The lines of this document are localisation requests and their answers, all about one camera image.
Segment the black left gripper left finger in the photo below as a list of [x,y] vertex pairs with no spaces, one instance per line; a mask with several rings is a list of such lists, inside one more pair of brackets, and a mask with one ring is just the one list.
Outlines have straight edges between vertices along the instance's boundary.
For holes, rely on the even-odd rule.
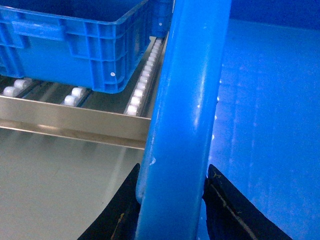
[[80,240],[133,240],[141,205],[136,199],[140,164],[136,164],[108,205],[80,235]]

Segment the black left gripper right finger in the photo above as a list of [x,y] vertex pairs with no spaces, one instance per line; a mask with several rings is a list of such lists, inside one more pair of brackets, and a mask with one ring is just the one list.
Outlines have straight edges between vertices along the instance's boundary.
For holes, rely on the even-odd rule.
[[208,167],[202,199],[211,240],[290,240],[214,165]]

